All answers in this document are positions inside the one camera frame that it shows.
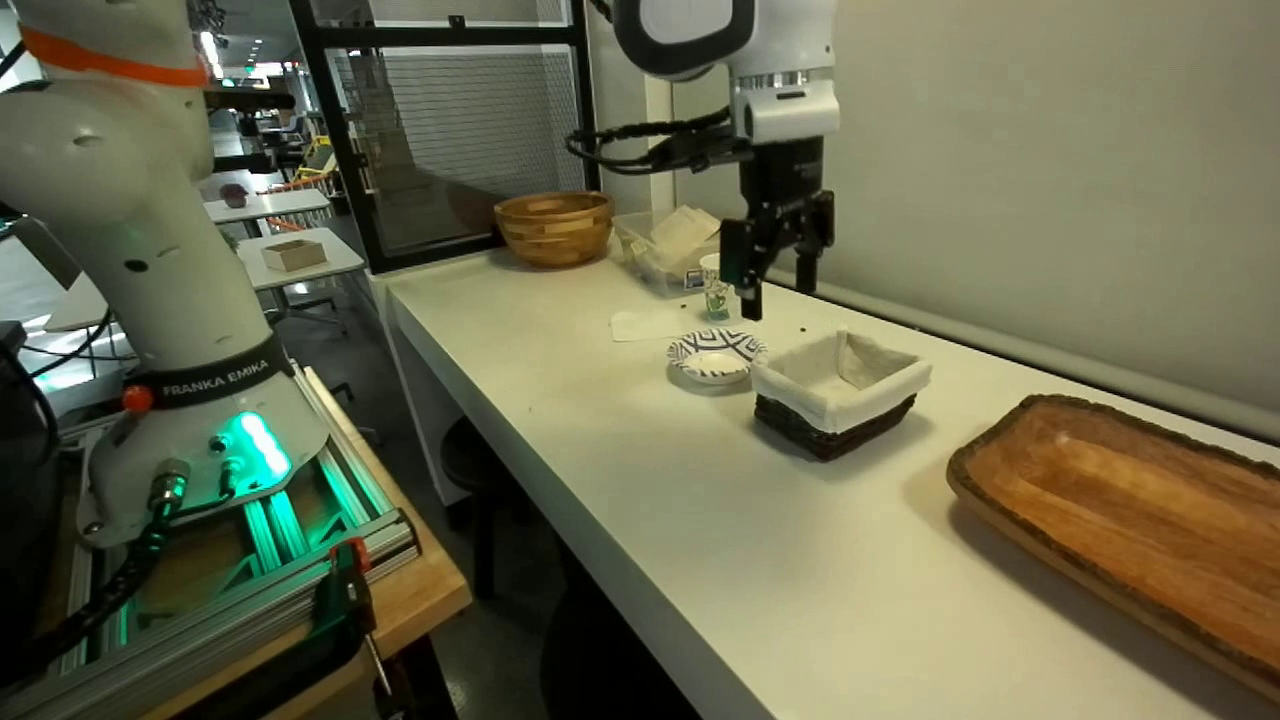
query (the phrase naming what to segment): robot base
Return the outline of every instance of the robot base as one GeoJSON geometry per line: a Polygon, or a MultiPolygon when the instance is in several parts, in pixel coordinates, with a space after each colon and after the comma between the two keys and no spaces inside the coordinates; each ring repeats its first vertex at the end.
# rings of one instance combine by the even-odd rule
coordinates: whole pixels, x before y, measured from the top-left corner
{"type": "Polygon", "coordinates": [[[289,376],[213,405],[118,414],[88,441],[80,537],[93,548],[137,540],[153,520],[160,466],[187,466],[186,523],[284,488],[325,441],[325,422],[289,376]]]}
{"type": "MultiPolygon", "coordinates": [[[[177,527],[150,584],[102,630],[42,679],[0,687],[0,715],[155,715],[155,707],[168,715],[174,698],[208,687],[243,657],[281,649],[289,634],[309,634],[306,644],[327,650],[327,634],[311,626],[340,542],[365,542],[367,578],[421,561],[394,477],[358,449],[354,426],[327,414],[333,399],[320,390],[317,376],[301,380],[306,413],[327,441],[289,488],[177,527]]],[[[68,562],[63,606],[86,606],[125,557],[125,548],[59,548],[59,569],[68,562]]]]}

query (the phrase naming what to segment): cable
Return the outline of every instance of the cable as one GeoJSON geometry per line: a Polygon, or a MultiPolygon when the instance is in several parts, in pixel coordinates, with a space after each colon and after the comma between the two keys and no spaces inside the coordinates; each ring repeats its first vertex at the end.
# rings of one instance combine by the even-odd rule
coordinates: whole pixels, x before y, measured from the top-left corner
{"type": "MultiPolygon", "coordinates": [[[[23,343],[23,351],[36,351],[36,355],[71,355],[71,351],[58,351],[58,347],[42,347],[42,343],[23,343]]],[[[137,358],[134,351],[97,355],[97,363],[134,363],[134,358],[137,358]]]]}
{"type": "Polygon", "coordinates": [[[17,355],[0,351],[0,358],[12,368],[17,383],[31,390],[31,405],[45,422],[45,450],[54,450],[59,444],[59,426],[58,426],[58,413],[54,413],[49,394],[42,390],[42,383],[30,376],[30,368],[17,355]]]}
{"type": "Polygon", "coordinates": [[[23,218],[23,213],[17,213],[12,204],[0,198],[0,240],[12,236],[17,218],[23,218]]]}
{"type": "Polygon", "coordinates": [[[97,327],[71,351],[58,355],[54,363],[31,368],[31,380],[86,355],[108,327],[111,327],[111,310],[106,310],[106,318],[97,318],[97,327]]]}
{"type": "Polygon", "coordinates": [[[626,122],[626,127],[605,127],[605,133],[571,133],[571,134],[565,134],[565,148],[590,162],[615,170],[615,174],[652,174],[652,170],[677,170],[677,169],[706,170],[713,162],[752,154],[752,148],[733,134],[730,108],[707,112],[707,115],[693,115],[693,120],[669,120],[669,122],[626,122]],[[646,139],[646,134],[669,134],[669,139],[648,148],[646,154],[605,154],[605,145],[646,139]]]}
{"type": "Polygon", "coordinates": [[[613,22],[613,2],[607,0],[592,0],[592,8],[613,22]]]}
{"type": "Polygon", "coordinates": [[[153,574],[168,542],[174,517],[186,507],[186,494],[187,494],[187,466],[180,462],[160,466],[160,477],[153,478],[150,527],[130,542],[130,557],[118,569],[118,574],[106,588],[97,588],[78,615],[59,619],[54,630],[31,639],[31,649],[23,650],[23,675],[45,671],[58,657],[78,649],[153,574]]]}
{"type": "Polygon", "coordinates": [[[30,45],[12,45],[12,48],[3,50],[3,60],[0,60],[0,75],[10,75],[12,62],[23,60],[23,54],[30,54],[30,45]]]}

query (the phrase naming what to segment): white countertop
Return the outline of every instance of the white countertop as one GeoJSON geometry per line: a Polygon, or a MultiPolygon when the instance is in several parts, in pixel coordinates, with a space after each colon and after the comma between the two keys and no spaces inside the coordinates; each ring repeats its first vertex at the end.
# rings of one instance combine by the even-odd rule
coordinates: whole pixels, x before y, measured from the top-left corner
{"type": "Polygon", "coordinates": [[[306,229],[306,232],[239,240],[237,255],[239,255],[253,286],[284,286],[284,283],[306,283],[306,279],[320,279],[320,277],[340,277],[340,273],[365,267],[365,260],[333,229],[306,229]],[[320,244],[325,249],[325,265],[297,267],[297,273],[274,273],[270,267],[270,249],[291,244],[291,240],[320,244]]]}
{"type": "Polygon", "coordinates": [[[205,204],[213,223],[260,218],[260,216],[291,216],[291,213],[327,213],[327,197],[317,189],[243,197],[243,209],[228,209],[224,198],[205,204]]]}
{"type": "Polygon", "coordinates": [[[1030,561],[955,507],[944,462],[1032,390],[1068,390],[1280,462],[1280,449],[1127,405],[796,291],[789,347],[852,327],[931,358],[914,414],[834,462],[693,394],[664,333],[700,327],[613,260],[528,273],[503,252],[386,277],[394,325],[511,462],[706,715],[1275,715],[1226,671],[1030,561]]]}

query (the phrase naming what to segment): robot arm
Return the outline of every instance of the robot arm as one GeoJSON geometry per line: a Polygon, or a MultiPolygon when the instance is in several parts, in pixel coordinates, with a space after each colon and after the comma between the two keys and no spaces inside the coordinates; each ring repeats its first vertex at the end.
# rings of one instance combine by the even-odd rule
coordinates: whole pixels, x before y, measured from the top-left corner
{"type": "Polygon", "coordinates": [[[693,79],[730,62],[730,115],[695,127],[599,133],[595,148],[671,127],[671,139],[652,153],[660,161],[622,162],[622,170],[741,161],[749,216],[724,223],[721,273],[741,286],[752,318],[766,315],[759,279],[782,249],[800,252],[796,283],[818,291],[818,260],[834,244],[834,190],[822,189],[825,133],[839,127],[834,16],[838,0],[613,0],[615,39],[635,66],[693,79]]]}
{"type": "Polygon", "coordinates": [[[111,304],[139,371],[130,414],[88,449],[88,542],[150,527],[160,466],[186,520],[291,478],[325,426],[289,380],[255,291],[213,229],[205,71],[177,0],[17,0],[45,85],[0,96],[0,198],[31,213],[111,304]]]}

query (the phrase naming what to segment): green light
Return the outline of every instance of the green light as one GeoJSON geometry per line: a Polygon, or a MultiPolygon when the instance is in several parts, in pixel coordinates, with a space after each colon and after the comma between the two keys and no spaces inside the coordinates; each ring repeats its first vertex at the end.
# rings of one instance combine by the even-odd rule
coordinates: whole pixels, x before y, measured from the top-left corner
{"type": "Polygon", "coordinates": [[[289,477],[289,455],[284,455],[281,441],[274,436],[274,426],[264,422],[264,414],[239,413],[237,422],[247,436],[247,444],[255,449],[255,455],[264,461],[270,478],[281,484],[289,477]]]}

